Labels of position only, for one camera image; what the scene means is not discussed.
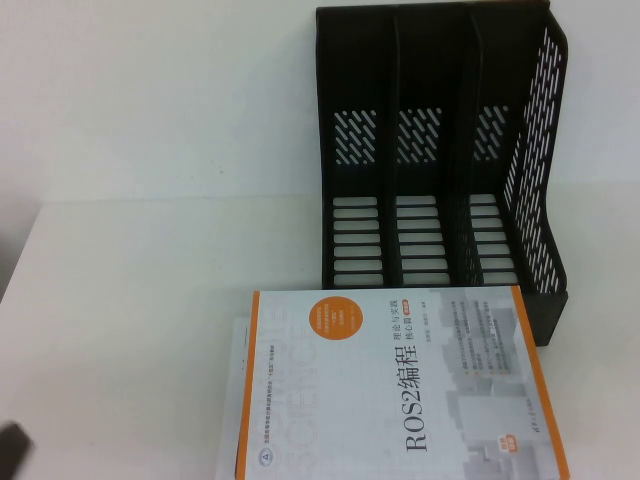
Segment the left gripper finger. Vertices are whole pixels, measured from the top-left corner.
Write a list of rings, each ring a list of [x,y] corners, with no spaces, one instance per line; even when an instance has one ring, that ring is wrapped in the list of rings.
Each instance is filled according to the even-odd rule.
[[[1,426],[0,479],[13,480],[31,451],[33,442],[22,426],[9,422]]]

